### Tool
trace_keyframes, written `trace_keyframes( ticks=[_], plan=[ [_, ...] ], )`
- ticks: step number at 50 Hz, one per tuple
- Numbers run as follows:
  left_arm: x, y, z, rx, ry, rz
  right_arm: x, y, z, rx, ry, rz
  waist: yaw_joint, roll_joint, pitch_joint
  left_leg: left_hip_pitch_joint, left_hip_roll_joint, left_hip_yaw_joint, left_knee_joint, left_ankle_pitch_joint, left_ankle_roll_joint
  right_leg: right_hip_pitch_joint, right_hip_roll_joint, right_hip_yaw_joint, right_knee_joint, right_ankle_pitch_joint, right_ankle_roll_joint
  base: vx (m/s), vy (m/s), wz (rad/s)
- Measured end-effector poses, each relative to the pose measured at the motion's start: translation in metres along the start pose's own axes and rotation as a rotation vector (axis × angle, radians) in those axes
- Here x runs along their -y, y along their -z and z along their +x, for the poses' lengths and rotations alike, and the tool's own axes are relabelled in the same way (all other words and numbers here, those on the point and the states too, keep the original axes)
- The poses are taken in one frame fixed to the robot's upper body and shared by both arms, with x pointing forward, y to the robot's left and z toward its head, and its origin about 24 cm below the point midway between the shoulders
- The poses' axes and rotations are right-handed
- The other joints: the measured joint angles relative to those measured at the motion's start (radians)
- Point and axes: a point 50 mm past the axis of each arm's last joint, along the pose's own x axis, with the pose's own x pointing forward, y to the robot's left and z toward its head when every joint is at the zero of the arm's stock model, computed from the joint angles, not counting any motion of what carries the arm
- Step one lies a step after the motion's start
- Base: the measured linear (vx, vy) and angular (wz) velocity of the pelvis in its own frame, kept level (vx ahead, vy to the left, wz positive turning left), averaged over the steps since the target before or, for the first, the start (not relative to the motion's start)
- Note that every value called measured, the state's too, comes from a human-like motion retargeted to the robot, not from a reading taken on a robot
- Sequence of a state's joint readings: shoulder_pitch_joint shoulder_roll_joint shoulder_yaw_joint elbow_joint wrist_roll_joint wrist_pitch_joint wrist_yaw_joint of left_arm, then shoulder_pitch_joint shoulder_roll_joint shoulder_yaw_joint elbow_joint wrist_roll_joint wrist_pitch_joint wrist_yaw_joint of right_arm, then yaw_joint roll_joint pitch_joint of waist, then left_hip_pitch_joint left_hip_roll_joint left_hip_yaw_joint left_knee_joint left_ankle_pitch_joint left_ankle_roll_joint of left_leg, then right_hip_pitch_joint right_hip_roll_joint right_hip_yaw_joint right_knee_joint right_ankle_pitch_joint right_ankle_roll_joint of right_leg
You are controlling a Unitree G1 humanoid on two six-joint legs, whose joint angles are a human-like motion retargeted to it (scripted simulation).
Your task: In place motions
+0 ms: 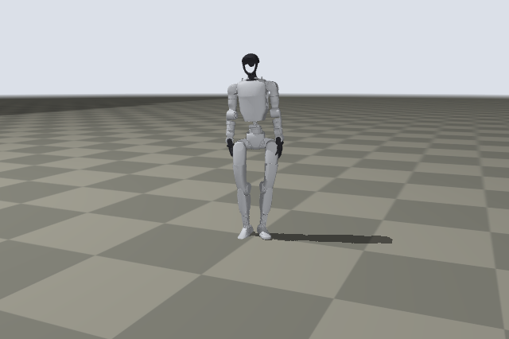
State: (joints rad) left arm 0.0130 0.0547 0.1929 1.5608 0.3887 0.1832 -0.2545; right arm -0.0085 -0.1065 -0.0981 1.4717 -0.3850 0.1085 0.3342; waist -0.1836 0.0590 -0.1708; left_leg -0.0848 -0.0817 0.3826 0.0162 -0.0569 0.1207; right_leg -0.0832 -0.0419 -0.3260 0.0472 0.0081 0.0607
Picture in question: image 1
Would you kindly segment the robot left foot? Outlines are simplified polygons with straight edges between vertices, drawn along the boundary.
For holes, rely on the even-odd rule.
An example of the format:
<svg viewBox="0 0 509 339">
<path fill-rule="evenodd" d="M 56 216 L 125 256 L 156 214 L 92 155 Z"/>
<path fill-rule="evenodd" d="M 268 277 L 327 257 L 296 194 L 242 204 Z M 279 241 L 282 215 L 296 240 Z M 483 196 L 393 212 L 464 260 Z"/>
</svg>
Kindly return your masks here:
<svg viewBox="0 0 509 339">
<path fill-rule="evenodd" d="M 259 234 L 259 236 L 261 238 L 263 238 L 264 240 L 271 239 L 271 234 L 267 231 L 267 228 L 263 227 L 263 225 L 262 225 L 262 228 L 260 228 L 259 225 L 257 227 L 257 233 Z"/>
</svg>

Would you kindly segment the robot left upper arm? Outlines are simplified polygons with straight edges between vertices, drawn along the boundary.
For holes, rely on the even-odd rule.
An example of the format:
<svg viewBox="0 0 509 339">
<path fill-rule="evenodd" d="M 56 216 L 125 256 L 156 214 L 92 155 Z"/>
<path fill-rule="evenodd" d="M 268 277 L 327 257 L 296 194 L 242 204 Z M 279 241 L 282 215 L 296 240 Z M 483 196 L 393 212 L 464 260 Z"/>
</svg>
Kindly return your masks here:
<svg viewBox="0 0 509 339">
<path fill-rule="evenodd" d="M 271 104 L 271 107 L 272 107 L 270 109 L 270 116 L 272 118 L 279 117 L 279 110 L 278 110 L 278 105 L 279 105 L 278 85 L 274 81 L 265 81 L 265 84 L 266 84 L 267 91 L 270 92 L 270 94 L 269 94 L 269 96 L 270 96 L 270 104 Z"/>
</svg>

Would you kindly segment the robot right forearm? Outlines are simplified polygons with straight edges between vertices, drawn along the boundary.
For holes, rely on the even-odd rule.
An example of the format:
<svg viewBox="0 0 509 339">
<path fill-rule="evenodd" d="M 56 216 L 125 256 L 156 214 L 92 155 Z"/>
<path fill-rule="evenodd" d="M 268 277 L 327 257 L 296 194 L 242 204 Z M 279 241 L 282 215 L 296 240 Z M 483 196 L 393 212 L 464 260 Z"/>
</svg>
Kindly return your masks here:
<svg viewBox="0 0 509 339">
<path fill-rule="evenodd" d="M 227 118 L 227 115 L 226 115 L 226 118 Z M 232 143 L 234 142 L 234 135 L 235 135 L 235 122 L 234 121 L 231 121 L 230 119 L 227 119 L 227 129 L 226 129 L 226 143 L 227 143 L 227 140 L 230 138 L 232 140 Z"/>
</svg>

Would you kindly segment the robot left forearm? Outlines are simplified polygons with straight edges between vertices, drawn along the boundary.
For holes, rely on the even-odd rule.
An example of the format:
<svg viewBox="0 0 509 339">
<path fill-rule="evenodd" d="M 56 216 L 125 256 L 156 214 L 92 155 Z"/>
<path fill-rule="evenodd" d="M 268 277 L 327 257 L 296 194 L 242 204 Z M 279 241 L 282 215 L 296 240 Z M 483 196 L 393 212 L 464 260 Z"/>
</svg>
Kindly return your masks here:
<svg viewBox="0 0 509 339">
<path fill-rule="evenodd" d="M 279 117 L 280 118 L 277 118 L 277 119 L 273 119 L 273 124 L 274 124 L 274 135 L 275 135 L 275 141 L 276 141 L 276 138 L 277 137 L 280 137 L 281 138 L 281 142 L 284 140 L 284 135 L 282 134 L 282 115 L 281 115 L 281 111 L 280 109 L 279 110 Z"/>
</svg>

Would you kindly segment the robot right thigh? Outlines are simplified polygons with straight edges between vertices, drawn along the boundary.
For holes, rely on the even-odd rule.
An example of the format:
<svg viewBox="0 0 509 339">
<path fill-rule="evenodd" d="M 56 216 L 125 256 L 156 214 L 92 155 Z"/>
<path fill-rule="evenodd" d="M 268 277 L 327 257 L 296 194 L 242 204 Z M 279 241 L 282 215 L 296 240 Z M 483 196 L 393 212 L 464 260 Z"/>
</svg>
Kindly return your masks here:
<svg viewBox="0 0 509 339">
<path fill-rule="evenodd" d="M 233 146 L 233 171 L 237 189 L 244 195 L 250 194 L 251 184 L 247 182 L 247 139 L 240 139 Z"/>
</svg>

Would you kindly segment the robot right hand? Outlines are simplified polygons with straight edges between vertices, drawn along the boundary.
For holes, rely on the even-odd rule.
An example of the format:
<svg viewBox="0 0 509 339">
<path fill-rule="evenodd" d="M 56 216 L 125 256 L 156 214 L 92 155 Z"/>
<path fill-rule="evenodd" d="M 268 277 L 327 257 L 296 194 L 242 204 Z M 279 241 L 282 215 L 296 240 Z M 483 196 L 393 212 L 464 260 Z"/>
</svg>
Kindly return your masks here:
<svg viewBox="0 0 509 339">
<path fill-rule="evenodd" d="M 227 140 L 227 147 L 229 148 L 229 151 L 230 151 L 230 154 L 232 157 L 233 157 L 233 146 L 234 146 L 234 143 L 232 143 L 232 140 L 229 138 Z"/>
</svg>

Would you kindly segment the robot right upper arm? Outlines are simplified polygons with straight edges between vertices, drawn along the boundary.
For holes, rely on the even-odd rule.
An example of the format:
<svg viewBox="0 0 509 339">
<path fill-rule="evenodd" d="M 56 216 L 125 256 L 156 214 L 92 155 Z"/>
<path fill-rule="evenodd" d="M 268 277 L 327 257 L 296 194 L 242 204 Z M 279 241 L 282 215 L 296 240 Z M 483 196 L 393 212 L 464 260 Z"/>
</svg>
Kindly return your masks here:
<svg viewBox="0 0 509 339">
<path fill-rule="evenodd" d="M 238 112 L 236 111 L 237 108 L 237 85 L 238 84 L 231 84 L 228 89 L 228 107 L 229 110 L 227 111 L 227 119 L 235 120 L 238 118 Z"/>
</svg>

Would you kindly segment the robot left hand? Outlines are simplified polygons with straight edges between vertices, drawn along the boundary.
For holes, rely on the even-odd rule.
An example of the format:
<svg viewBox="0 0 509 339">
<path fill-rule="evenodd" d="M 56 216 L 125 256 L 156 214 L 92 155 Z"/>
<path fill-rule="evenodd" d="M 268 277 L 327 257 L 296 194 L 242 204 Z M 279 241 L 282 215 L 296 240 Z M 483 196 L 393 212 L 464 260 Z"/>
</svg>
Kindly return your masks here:
<svg viewBox="0 0 509 339">
<path fill-rule="evenodd" d="M 282 144 L 284 144 L 284 142 L 283 141 L 281 142 L 281 138 L 277 137 L 276 138 L 276 144 L 278 146 L 277 146 L 277 152 L 276 152 L 275 155 L 277 155 L 277 153 L 278 153 L 278 158 L 280 158 L 280 156 L 282 155 Z"/>
</svg>

